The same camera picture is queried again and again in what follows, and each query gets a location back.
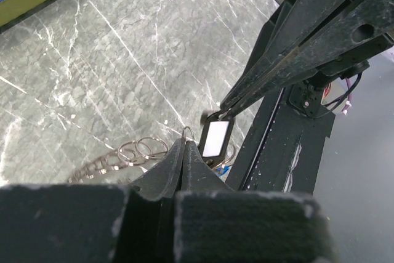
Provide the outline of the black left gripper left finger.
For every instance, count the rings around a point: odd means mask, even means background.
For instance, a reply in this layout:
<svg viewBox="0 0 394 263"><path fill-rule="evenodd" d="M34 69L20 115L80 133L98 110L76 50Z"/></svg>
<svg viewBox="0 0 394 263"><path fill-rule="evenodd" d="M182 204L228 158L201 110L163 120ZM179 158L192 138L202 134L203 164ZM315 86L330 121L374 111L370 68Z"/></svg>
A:
<svg viewBox="0 0 394 263"><path fill-rule="evenodd" d="M185 142L130 185L7 185L2 262L172 262Z"/></svg>

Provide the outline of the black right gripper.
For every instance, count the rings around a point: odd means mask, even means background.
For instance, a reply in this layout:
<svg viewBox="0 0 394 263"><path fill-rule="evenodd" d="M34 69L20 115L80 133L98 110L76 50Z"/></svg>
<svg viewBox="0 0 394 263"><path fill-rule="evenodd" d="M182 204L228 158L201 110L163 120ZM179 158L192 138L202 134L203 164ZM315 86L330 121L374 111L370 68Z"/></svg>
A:
<svg viewBox="0 0 394 263"><path fill-rule="evenodd" d="M393 0L281 0L220 108L234 117L267 92L334 76L393 46Z"/></svg>

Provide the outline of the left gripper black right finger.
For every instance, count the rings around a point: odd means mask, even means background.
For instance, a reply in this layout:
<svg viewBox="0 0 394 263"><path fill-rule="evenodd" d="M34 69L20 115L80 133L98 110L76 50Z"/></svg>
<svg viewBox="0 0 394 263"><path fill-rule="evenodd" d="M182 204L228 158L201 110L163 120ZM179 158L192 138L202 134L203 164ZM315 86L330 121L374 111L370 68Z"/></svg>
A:
<svg viewBox="0 0 394 263"><path fill-rule="evenodd" d="M308 194L192 190L175 196L176 262L339 262Z"/></svg>

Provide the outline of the large silver toothed keyring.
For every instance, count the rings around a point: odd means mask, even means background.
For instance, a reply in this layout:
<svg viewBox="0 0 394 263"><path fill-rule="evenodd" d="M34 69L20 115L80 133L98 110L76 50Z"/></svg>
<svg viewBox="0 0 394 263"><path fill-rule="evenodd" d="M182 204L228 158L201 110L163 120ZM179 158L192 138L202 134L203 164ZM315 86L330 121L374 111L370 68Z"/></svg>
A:
<svg viewBox="0 0 394 263"><path fill-rule="evenodd" d="M149 162L162 161L169 154L168 144L157 137L141 137L137 140L125 142L108 153L84 164L74 170L66 179L68 184L84 184L99 177L138 167L147 172L144 165ZM195 152L184 152L183 167L190 171L194 163L200 162L213 171L202 159L198 147Z"/></svg>

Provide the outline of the black tag key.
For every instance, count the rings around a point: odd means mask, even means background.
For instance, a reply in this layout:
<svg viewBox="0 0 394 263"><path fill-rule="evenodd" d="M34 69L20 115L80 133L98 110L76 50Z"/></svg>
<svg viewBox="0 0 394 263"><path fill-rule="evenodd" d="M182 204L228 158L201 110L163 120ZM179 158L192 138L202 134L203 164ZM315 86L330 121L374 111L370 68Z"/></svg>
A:
<svg viewBox="0 0 394 263"><path fill-rule="evenodd" d="M218 111L204 111L200 117L203 130L198 150L213 170L224 169L236 155L236 147L230 142L234 124L234 118L221 118Z"/></svg>

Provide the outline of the blue tag key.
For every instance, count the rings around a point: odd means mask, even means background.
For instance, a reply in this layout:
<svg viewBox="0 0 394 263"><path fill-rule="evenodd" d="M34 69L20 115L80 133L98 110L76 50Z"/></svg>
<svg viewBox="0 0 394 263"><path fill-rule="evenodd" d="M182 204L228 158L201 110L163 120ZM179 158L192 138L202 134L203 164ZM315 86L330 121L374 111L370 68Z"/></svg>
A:
<svg viewBox="0 0 394 263"><path fill-rule="evenodd" d="M225 175L229 170L230 170L231 166L224 166L224 167L220 167L217 169L214 169L214 172L219 176L223 176Z"/></svg>

